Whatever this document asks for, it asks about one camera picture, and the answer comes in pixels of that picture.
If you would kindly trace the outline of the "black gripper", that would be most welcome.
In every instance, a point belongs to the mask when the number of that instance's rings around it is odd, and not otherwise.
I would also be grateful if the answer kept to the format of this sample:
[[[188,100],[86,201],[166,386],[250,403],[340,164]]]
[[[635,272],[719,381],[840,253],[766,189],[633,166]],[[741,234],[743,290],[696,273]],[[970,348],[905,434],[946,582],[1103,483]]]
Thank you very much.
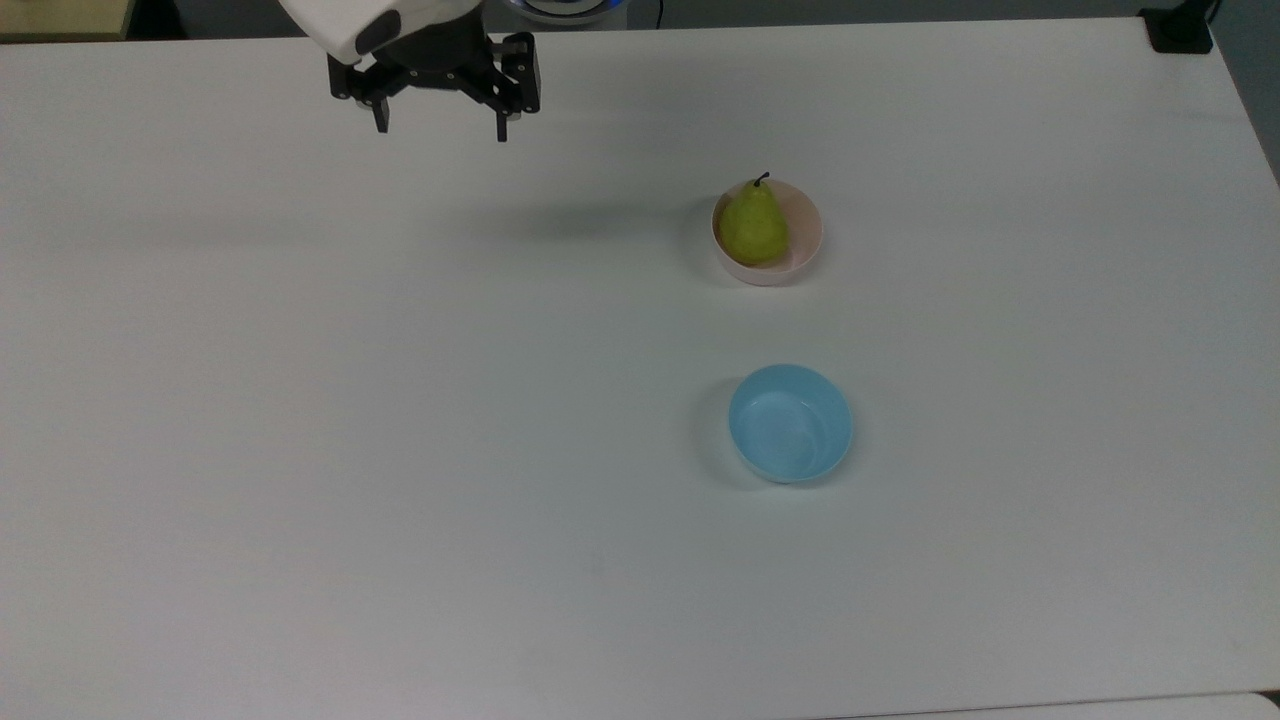
[[[330,95],[370,110],[380,135],[389,132],[388,97],[410,86],[458,90],[477,102],[498,101],[495,137],[499,143],[508,141],[512,122],[541,110],[534,33],[518,32],[500,41],[489,40],[480,8],[419,29],[410,28],[407,10],[385,10],[356,35],[356,50],[362,56],[372,55],[374,63],[362,70],[333,55],[326,56]]]

